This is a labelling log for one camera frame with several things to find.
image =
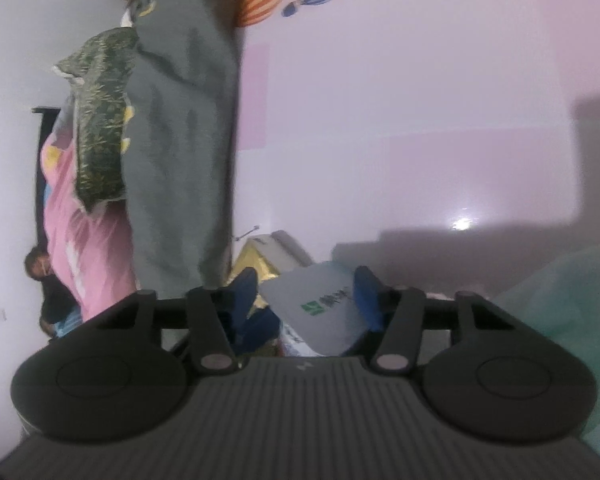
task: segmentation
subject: orange striped hot air balloon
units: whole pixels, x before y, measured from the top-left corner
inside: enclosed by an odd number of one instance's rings
[[[236,25],[249,27],[268,18],[282,0],[242,0]]]

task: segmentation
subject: green logo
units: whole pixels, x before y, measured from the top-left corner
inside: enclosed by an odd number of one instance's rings
[[[302,310],[304,310],[309,316],[317,316],[318,314],[323,314],[326,312],[326,309],[320,305],[317,301],[310,301],[309,303],[305,303],[302,305]]]

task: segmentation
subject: ribbed gray surface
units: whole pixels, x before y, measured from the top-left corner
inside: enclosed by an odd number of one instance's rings
[[[574,438],[485,444],[448,428],[405,380],[356,358],[255,358],[202,381],[171,420],[106,446],[32,436],[0,464],[7,480],[600,480]]]

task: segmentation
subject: gray blanket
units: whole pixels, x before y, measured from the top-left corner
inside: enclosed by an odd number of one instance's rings
[[[154,0],[136,21],[123,155],[134,265],[159,297],[219,286],[228,262],[238,0]]]

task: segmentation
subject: person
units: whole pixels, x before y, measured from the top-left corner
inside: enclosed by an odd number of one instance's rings
[[[24,270],[32,280],[42,282],[51,274],[51,259],[42,248],[35,246],[24,258]]]
[[[24,269],[32,280],[42,283],[42,293],[45,298],[40,311],[40,328],[43,332],[50,332],[47,325],[66,322],[74,314],[78,302],[75,301],[71,291],[55,275],[51,267],[49,254],[39,246],[35,246],[24,258]]]

